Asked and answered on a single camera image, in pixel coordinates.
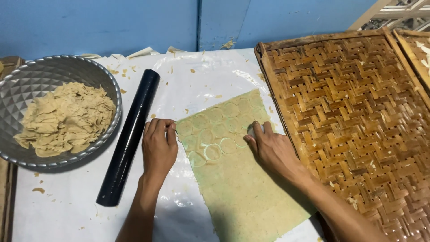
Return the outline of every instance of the cracker dough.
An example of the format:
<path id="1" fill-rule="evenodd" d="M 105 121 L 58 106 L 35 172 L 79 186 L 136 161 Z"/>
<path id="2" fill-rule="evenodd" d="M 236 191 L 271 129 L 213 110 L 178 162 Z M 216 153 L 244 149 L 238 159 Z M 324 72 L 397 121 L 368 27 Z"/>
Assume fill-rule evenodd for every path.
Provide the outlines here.
<path id="1" fill-rule="evenodd" d="M 85 150 L 109 125 L 115 104 L 103 88 L 71 82 L 34 98 L 22 119 L 24 129 L 14 136 L 28 149 L 32 145 L 39 157 Z"/>
<path id="2" fill-rule="evenodd" d="M 270 120 L 258 89 L 177 122 L 221 242 L 271 242 L 316 211 L 303 194 L 256 162 L 243 139 L 254 120 Z"/>

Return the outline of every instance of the bowl rim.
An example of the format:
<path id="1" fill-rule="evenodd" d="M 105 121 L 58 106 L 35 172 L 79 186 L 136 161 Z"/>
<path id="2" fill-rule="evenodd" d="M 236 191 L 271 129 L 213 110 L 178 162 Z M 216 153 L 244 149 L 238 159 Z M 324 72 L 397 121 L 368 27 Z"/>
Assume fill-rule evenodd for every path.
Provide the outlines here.
<path id="1" fill-rule="evenodd" d="M 76 154 L 71 154 L 71 156 L 65 160 L 59 161 L 59 162 L 51 162 L 51 163 L 32 163 L 32 162 L 25 162 L 25 161 L 20 161 L 17 160 L 13 157 L 11 157 L 10 155 L 5 154 L 4 152 L 2 152 L 0 150 L 0 158 L 3 158 L 4 160 L 22 166 L 22 167 L 28 167 L 28 168 L 52 168 L 52 167 L 59 167 L 59 166 L 64 166 L 67 164 L 71 164 L 74 163 L 78 160 L 81 160 L 82 158 L 88 156 L 89 154 L 93 153 L 97 148 L 99 148 L 100 146 L 103 145 L 103 143 L 106 142 L 106 140 L 108 140 L 109 136 L 113 133 L 113 131 L 115 130 L 116 126 L 118 125 L 118 122 L 120 121 L 120 117 L 121 117 L 121 111 L 122 111 L 122 98 L 121 98 L 121 92 L 120 92 L 120 87 L 115 79 L 115 77 L 111 74 L 111 72 L 106 69 L 103 65 L 91 60 L 91 59 L 87 59 L 85 57 L 81 57 L 81 56 L 75 56 L 75 55 L 55 55 L 55 56 L 45 56 L 43 58 L 39 58 L 33 61 L 28 61 L 25 64 L 19 66 L 17 69 L 13 70 L 9 75 L 5 76 L 2 80 L 0 80 L 0 87 L 4 85 L 4 83 L 6 83 L 7 81 L 11 80 L 14 76 L 16 76 L 17 74 L 19 74 L 21 71 L 25 70 L 26 68 L 33 66 L 39 62 L 44 62 L 44 61 L 48 61 L 48 60 L 53 60 L 53 59 L 74 59 L 74 60 L 78 60 L 78 61 L 82 61 L 82 62 L 87 62 L 91 65 L 94 65 L 98 68 L 100 68 L 105 74 L 108 75 L 108 77 L 110 78 L 111 82 L 114 84 L 115 87 L 115 93 L 117 95 L 117 102 L 116 102 L 116 108 L 115 108 L 115 115 L 111 120 L 111 124 L 109 125 L 109 127 L 107 128 L 107 130 L 100 135 L 96 141 L 90 143 L 90 145 L 83 151 L 76 153 Z"/>

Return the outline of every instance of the rolled dough sheet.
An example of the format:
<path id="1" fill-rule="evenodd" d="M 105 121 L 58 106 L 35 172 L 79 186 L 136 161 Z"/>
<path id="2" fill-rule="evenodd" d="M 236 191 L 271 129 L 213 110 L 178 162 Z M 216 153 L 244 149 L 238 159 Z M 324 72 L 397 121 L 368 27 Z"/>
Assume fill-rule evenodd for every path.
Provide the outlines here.
<path id="1" fill-rule="evenodd" d="M 270 120 L 258 89 L 177 122 L 222 242 L 271 242 L 316 211 L 292 185 L 256 162 L 243 140 L 254 120 Z"/>

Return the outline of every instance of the black rolling pin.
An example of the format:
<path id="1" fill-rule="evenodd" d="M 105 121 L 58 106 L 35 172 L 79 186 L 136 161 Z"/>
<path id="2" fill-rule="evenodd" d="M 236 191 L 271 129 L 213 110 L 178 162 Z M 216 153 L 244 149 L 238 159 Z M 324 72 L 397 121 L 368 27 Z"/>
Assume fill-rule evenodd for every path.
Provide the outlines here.
<path id="1" fill-rule="evenodd" d="M 159 83 L 160 75 L 158 73 L 149 69 L 145 70 L 95 201 L 102 206 L 113 207 L 120 202 Z"/>

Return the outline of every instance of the hand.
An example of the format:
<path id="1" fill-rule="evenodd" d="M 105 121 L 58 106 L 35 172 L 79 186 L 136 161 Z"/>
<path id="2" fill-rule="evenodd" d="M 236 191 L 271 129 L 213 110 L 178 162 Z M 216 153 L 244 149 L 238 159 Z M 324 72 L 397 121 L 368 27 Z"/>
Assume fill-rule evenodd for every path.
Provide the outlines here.
<path id="1" fill-rule="evenodd" d="M 154 118 L 145 124 L 142 140 L 144 175 L 162 181 L 166 178 L 178 155 L 175 128 L 171 119 Z"/>
<path id="2" fill-rule="evenodd" d="M 250 135 L 244 138 L 265 167 L 290 181 L 310 174 L 297 158 L 288 136 L 274 133 L 270 122 L 263 124 L 265 133 L 257 121 L 252 123 L 252 127 L 255 139 Z"/>

